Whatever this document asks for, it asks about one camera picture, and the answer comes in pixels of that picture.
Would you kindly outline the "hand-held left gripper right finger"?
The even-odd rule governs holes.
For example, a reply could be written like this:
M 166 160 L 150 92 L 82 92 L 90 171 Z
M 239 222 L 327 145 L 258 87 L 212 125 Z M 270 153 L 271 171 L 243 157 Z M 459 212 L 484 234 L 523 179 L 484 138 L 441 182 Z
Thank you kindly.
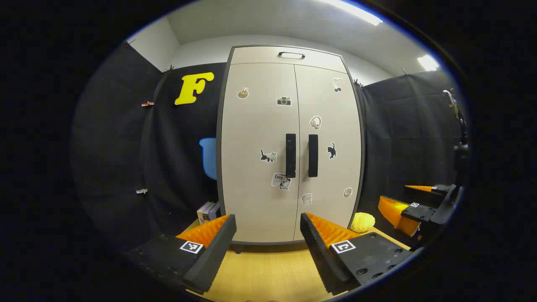
M 378 232 L 355 233 L 310 213 L 300 231 L 326 291 L 334 296 L 380 281 L 414 254 Z

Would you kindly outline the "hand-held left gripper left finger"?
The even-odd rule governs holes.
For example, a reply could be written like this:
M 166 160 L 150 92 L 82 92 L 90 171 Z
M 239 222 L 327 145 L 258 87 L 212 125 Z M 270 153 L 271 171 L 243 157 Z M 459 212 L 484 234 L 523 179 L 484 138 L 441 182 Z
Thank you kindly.
M 236 233 L 234 214 L 205 222 L 180 235 L 159 235 L 125 252 L 125 256 L 169 287 L 209 291 Z

